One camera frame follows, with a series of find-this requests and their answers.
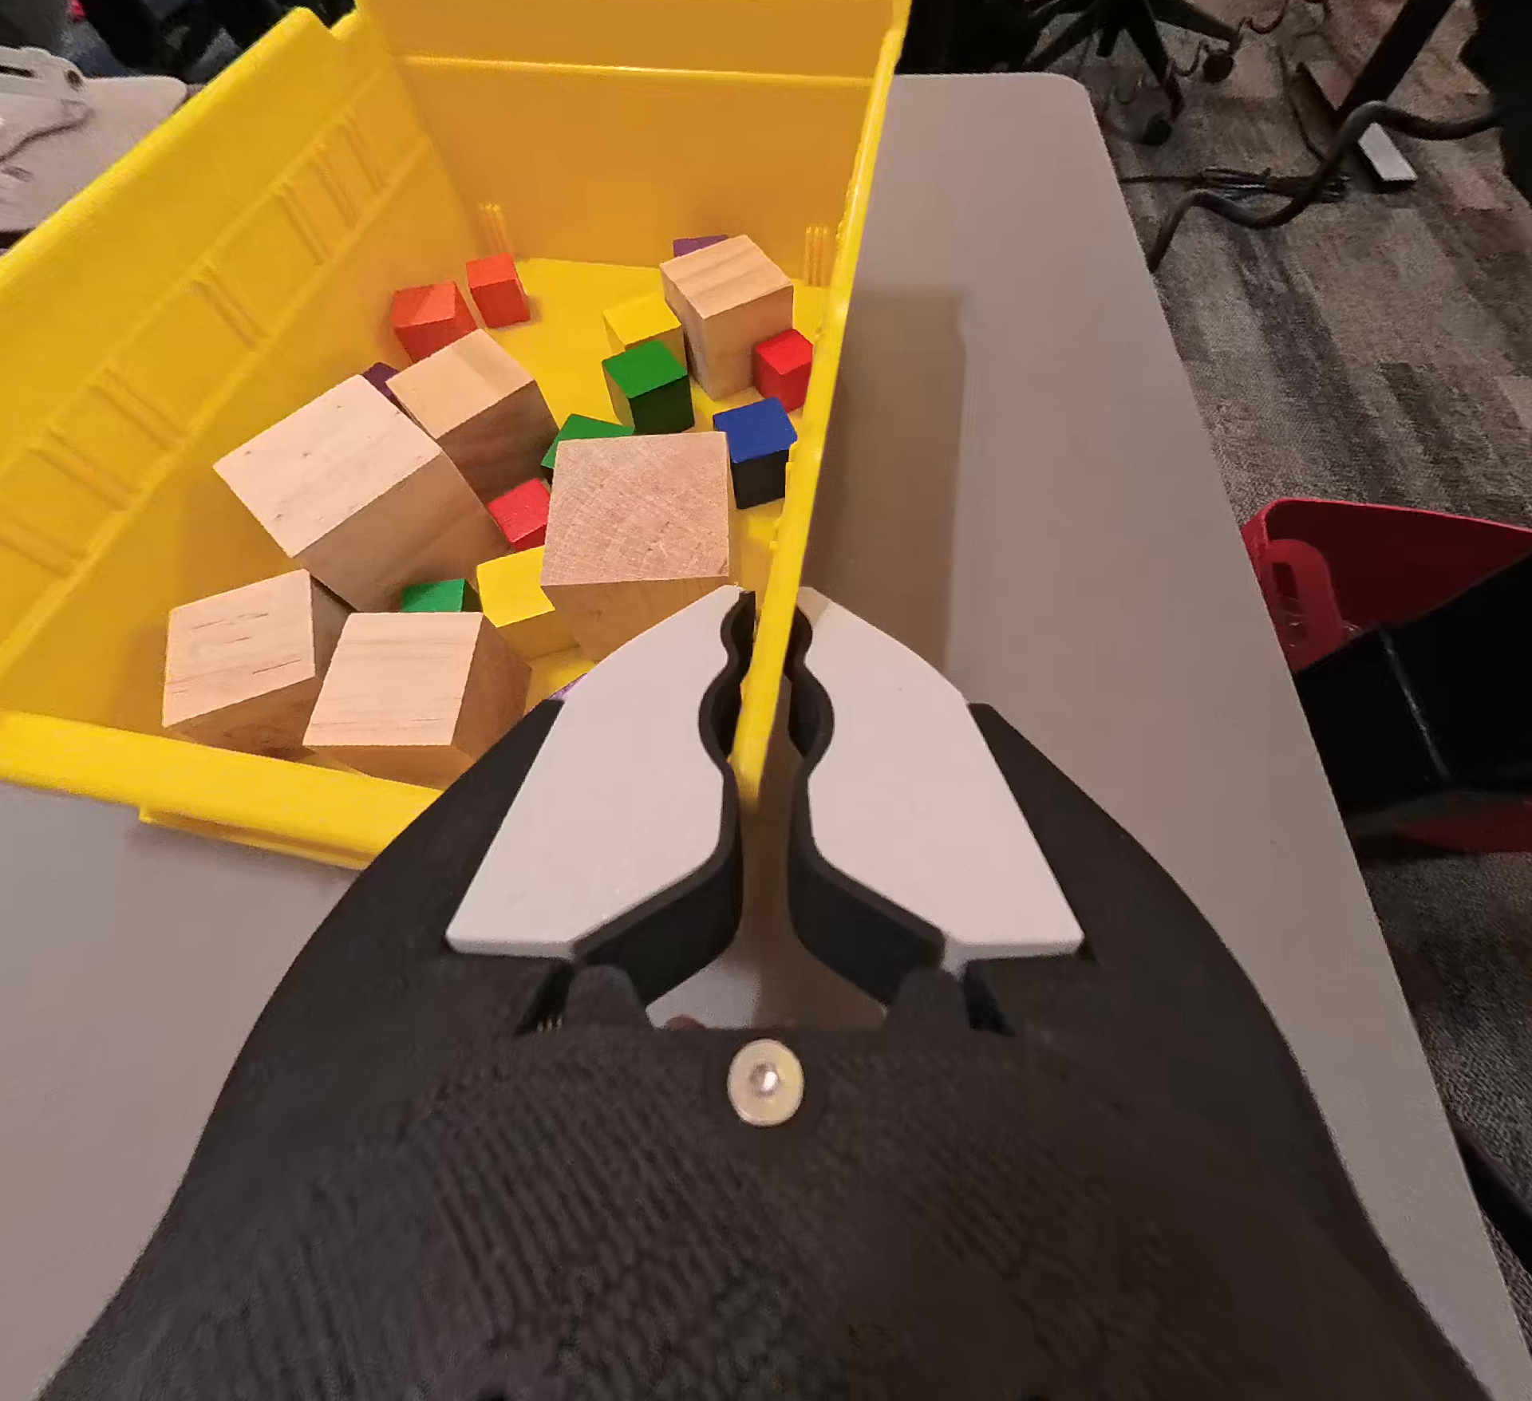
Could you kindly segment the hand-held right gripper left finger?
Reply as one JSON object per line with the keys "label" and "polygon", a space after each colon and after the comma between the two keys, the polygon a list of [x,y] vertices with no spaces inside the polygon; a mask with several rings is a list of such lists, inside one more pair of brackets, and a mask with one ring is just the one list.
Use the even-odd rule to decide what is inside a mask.
{"label": "hand-held right gripper left finger", "polygon": [[445,925],[468,987],[603,970],[650,1006],[735,941],[744,902],[731,765],[756,599],[706,593],[547,707],[546,738]]}

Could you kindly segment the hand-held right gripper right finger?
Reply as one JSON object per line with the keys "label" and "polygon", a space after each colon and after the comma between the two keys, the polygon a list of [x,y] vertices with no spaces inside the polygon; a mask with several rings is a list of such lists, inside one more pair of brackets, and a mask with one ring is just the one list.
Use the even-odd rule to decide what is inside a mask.
{"label": "hand-held right gripper right finger", "polygon": [[1080,952],[1084,935],[962,694],[806,588],[787,655],[796,941],[889,1006],[916,972]]}

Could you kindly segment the pile of plain wooden cubes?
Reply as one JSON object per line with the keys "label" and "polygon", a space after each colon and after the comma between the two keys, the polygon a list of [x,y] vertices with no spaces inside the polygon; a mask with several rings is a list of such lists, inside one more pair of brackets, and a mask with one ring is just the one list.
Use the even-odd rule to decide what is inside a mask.
{"label": "pile of plain wooden cubes", "polygon": [[505,543],[447,454],[368,373],[264,427],[212,466],[214,507],[239,508],[287,570],[204,572],[208,588],[167,613],[162,726],[175,738],[275,761],[335,765],[407,786],[445,788],[538,699],[698,597],[735,582],[733,493],[719,433],[654,437],[675,466],[594,470],[588,532],[615,518],[634,549],[652,495],[708,574],[648,593],[638,630],[600,661],[526,665],[480,607],[476,572]]}

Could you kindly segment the pile of small coloured cubes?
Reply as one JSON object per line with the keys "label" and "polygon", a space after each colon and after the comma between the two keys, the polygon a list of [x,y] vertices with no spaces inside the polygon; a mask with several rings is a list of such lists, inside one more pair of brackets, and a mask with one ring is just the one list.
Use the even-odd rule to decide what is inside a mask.
{"label": "pile of small coloured cubes", "polygon": [[675,466],[650,439],[719,433],[733,493],[733,572],[765,595],[814,364],[821,300],[789,287],[746,238],[706,240],[657,269],[468,261],[459,279],[393,292],[409,368],[368,379],[478,493],[505,547],[476,572],[484,615],[526,665],[592,665],[636,632],[642,599],[708,574],[659,503],[634,549],[609,514],[584,532],[594,470]]}

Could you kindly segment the yellow plastic bin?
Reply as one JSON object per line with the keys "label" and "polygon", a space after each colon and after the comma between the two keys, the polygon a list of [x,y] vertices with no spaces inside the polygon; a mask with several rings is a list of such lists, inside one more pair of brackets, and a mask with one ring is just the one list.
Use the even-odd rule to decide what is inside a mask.
{"label": "yellow plastic bin", "polygon": [[509,354],[613,416],[607,308],[744,234],[814,348],[787,497],[742,516],[756,809],[910,0],[297,11],[3,256],[3,781],[358,871],[432,790],[162,730],[167,613],[285,570],[214,464],[376,360],[397,290],[517,261]]}

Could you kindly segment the red plastic bin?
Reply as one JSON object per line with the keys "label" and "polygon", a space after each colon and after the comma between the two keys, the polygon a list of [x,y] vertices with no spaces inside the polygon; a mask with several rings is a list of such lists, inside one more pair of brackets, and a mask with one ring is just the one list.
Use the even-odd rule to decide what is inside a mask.
{"label": "red plastic bin", "polygon": [[1352,840],[1530,850],[1530,532],[1277,499],[1242,528]]}

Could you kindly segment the black table leg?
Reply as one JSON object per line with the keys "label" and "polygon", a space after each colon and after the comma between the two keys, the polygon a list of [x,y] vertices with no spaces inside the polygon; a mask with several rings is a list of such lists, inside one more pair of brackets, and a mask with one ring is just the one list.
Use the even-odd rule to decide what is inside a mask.
{"label": "black table leg", "polygon": [[1389,105],[1420,47],[1454,0],[1408,0],[1389,34],[1371,53],[1367,68],[1354,80],[1319,167],[1300,180],[1286,205],[1259,217],[1248,207],[1205,188],[1176,204],[1157,229],[1144,261],[1157,273],[1178,225],[1194,211],[1244,231],[1273,231],[1306,213],[1329,186],[1342,159],[1360,146],[1367,130],[1391,130],[1414,142],[1450,144],[1497,130],[1504,178],[1530,200],[1530,0],[1470,0],[1476,32],[1462,51],[1468,72],[1485,88],[1487,109],[1460,121],[1427,121]]}

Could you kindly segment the grey side table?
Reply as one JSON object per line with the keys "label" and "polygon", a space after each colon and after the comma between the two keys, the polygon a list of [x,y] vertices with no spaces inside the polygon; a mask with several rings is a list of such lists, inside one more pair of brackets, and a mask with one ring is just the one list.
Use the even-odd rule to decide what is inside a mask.
{"label": "grey side table", "polygon": [[3,95],[1,234],[17,240],[100,180],[179,111],[175,78],[82,82],[77,101]]}

